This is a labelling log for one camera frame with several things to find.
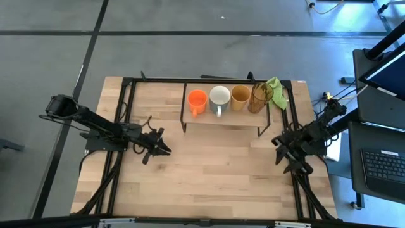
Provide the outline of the black front crossbar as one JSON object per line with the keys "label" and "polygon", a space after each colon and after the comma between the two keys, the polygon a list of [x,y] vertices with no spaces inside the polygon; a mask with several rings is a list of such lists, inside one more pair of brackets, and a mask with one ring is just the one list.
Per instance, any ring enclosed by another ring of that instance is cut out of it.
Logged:
{"label": "black front crossbar", "polygon": [[394,228],[381,225],[358,224],[343,220],[302,218],[298,220],[249,220],[219,218],[159,218],[159,217],[114,217],[102,214],[71,214],[61,217],[28,218],[0,221],[0,228],[84,228],[96,225],[115,224],[182,224],[198,227],[214,225],[248,225],[267,228]]}

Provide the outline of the black slanted pole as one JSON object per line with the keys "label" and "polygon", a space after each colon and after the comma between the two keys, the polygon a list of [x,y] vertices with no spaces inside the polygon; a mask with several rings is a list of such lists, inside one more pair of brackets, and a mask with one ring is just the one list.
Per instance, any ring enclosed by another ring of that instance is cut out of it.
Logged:
{"label": "black slanted pole", "polygon": [[405,34],[405,20],[394,30],[386,35],[378,44],[371,49],[363,49],[364,56],[369,60],[377,60],[383,57],[383,52],[395,41]]}

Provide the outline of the black flat screen monitor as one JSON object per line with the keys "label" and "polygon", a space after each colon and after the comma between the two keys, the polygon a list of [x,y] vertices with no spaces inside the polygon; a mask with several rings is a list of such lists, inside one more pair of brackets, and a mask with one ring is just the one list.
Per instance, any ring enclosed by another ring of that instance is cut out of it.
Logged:
{"label": "black flat screen monitor", "polygon": [[405,43],[362,74],[359,81],[405,101]]}

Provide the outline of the teal mug white handle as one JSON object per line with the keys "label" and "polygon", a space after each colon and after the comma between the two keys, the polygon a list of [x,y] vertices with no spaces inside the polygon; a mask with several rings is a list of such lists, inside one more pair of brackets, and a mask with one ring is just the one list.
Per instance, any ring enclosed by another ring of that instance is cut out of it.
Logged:
{"label": "teal mug white handle", "polygon": [[227,110],[230,102],[231,94],[228,88],[218,85],[214,86],[209,92],[209,108],[217,116],[221,115]]}

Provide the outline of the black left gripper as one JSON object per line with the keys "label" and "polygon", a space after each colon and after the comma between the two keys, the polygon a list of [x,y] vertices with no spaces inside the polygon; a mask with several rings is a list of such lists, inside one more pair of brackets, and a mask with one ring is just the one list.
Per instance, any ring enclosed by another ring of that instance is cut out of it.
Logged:
{"label": "black left gripper", "polygon": [[151,129],[149,133],[140,133],[137,138],[134,140],[134,146],[138,145],[138,147],[142,148],[141,151],[134,150],[137,154],[142,154],[145,149],[148,151],[143,159],[142,163],[147,165],[149,158],[151,155],[159,155],[159,156],[170,156],[172,150],[164,143],[161,139],[162,136],[162,128]]}

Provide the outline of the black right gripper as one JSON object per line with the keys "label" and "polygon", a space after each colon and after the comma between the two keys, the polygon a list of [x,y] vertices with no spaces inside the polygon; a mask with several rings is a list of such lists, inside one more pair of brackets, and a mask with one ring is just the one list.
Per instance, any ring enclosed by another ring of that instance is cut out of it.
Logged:
{"label": "black right gripper", "polygon": [[[309,155],[309,144],[303,140],[298,131],[286,130],[274,137],[271,142],[277,147],[275,165],[278,165],[287,153],[295,153],[296,157]],[[292,171],[312,174],[313,168],[306,161],[290,160],[283,172],[286,174]]]}

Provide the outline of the orange plastic mug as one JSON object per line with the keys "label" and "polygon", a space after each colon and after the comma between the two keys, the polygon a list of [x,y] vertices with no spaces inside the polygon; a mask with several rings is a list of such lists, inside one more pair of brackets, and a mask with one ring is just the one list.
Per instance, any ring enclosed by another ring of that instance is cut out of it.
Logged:
{"label": "orange plastic mug", "polygon": [[206,111],[207,94],[199,89],[191,91],[187,96],[189,110],[194,118]]}

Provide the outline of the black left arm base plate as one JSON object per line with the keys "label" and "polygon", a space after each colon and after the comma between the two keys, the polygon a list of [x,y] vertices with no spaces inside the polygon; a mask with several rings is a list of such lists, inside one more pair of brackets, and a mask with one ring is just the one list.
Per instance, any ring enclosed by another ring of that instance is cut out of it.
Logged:
{"label": "black left arm base plate", "polygon": [[125,151],[128,141],[125,139],[112,140],[91,130],[89,133],[80,133],[87,140],[85,149],[89,151]]}

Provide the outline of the wooden shelf black metal legs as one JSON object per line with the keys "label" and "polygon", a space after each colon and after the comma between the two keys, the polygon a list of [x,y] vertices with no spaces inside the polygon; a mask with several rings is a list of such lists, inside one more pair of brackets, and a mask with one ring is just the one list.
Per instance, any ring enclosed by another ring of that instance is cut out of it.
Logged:
{"label": "wooden shelf black metal legs", "polygon": [[187,124],[211,124],[236,127],[255,127],[257,128],[258,136],[261,136],[271,125],[271,114],[268,105],[266,105],[259,113],[253,114],[247,109],[249,103],[247,103],[240,111],[233,111],[231,109],[231,104],[229,104],[225,112],[222,113],[222,116],[217,117],[216,114],[210,110],[209,101],[207,101],[206,111],[197,117],[193,117],[188,102],[189,94],[194,90],[200,90],[209,96],[210,90],[215,86],[224,86],[231,91],[236,84],[184,84],[180,114],[180,123],[182,124],[182,130],[184,133],[186,133]]}

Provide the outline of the grey furniture foot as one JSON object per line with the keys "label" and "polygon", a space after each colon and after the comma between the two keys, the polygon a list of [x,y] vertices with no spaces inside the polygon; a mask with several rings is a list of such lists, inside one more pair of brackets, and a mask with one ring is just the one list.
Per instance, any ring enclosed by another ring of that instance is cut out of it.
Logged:
{"label": "grey furniture foot", "polygon": [[5,139],[0,138],[0,152],[3,149],[12,149],[12,150],[15,150],[15,151],[23,151],[24,148],[25,147],[23,145],[20,145],[20,144],[11,142],[9,140],[5,140]]}

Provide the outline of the black table rig frame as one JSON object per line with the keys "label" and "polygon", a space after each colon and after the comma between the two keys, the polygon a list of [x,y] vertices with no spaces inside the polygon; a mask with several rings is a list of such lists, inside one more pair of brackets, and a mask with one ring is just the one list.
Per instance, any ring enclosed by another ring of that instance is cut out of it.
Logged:
{"label": "black table rig frame", "polygon": [[215,79],[137,79],[130,121],[150,120],[164,128],[170,156],[147,165],[128,149],[118,177],[112,213],[116,217],[295,220],[309,208],[303,190],[295,191],[288,164],[275,165],[271,140],[294,120],[313,119],[308,85],[286,80],[284,93],[296,105],[270,109],[271,125],[258,136],[255,127],[188,123],[180,114],[185,83],[219,84]]}

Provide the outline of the amber faceted glass tumbler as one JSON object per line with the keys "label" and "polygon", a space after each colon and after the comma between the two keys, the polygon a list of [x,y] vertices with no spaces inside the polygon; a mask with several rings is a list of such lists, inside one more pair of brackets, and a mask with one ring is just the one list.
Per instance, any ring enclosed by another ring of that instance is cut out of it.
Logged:
{"label": "amber faceted glass tumbler", "polygon": [[253,113],[259,113],[273,98],[273,88],[265,83],[258,82],[251,89],[251,97],[249,100],[248,110]]}

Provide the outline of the mustard yellow plastic cup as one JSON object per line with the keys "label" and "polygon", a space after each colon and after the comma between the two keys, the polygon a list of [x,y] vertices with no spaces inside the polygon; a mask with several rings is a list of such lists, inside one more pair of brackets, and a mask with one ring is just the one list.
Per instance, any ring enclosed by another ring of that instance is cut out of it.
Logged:
{"label": "mustard yellow plastic cup", "polygon": [[251,96],[250,89],[245,85],[236,85],[231,90],[231,109],[241,111]]}

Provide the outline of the black laptop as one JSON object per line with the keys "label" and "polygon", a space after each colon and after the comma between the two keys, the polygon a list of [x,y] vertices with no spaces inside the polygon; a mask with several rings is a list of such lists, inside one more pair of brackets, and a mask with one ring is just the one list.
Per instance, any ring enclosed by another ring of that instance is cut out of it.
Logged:
{"label": "black laptop", "polygon": [[405,204],[405,132],[349,123],[352,188]]}
{"label": "black laptop", "polygon": [[[356,87],[366,84],[359,81],[360,77],[377,65],[365,57],[362,49],[352,52]],[[405,101],[368,86],[357,96],[358,116],[361,122],[373,123],[405,130]]]}

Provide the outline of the green cloth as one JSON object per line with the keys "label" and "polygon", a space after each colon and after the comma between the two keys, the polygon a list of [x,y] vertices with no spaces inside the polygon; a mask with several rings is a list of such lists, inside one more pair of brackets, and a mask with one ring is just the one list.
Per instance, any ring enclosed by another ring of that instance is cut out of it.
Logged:
{"label": "green cloth", "polygon": [[273,89],[273,97],[268,103],[269,108],[276,105],[281,110],[285,110],[287,107],[287,100],[284,97],[284,89],[281,81],[278,77],[272,77],[266,83]]}

